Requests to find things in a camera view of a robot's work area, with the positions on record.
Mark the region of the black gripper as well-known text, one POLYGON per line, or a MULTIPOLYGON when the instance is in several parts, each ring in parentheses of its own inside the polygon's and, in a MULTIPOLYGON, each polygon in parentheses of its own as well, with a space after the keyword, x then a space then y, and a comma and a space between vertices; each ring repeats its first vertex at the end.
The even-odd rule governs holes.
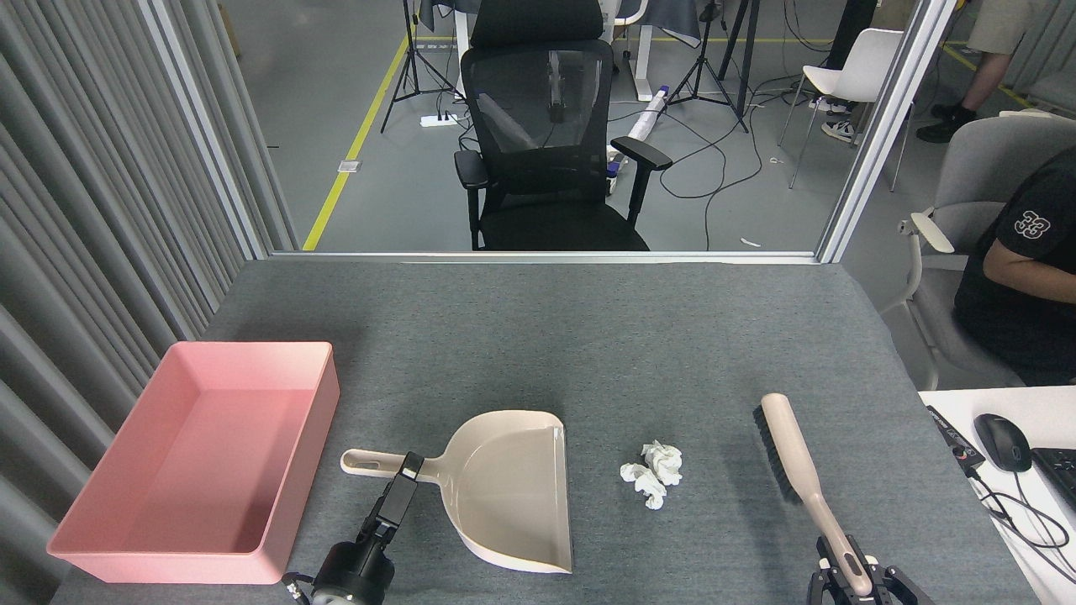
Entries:
POLYGON ((362 521, 357 543, 335 544, 313 581, 314 604, 382 604, 395 575, 384 549, 393 540, 417 487, 425 459, 414 452, 404 456, 373 509, 362 521))

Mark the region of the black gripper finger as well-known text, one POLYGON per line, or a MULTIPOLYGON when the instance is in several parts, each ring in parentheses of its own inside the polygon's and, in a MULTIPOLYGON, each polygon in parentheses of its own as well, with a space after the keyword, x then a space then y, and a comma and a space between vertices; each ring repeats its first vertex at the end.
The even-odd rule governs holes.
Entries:
POLYGON ((866 604, 934 604, 930 595, 907 577, 898 566, 866 564, 870 578, 870 594, 866 604))
POLYGON ((815 547, 820 555, 819 568, 810 579, 807 604, 822 604, 824 594, 829 594, 833 604, 849 604, 850 585, 837 564, 837 555, 831 551, 829 540, 817 539, 815 547))

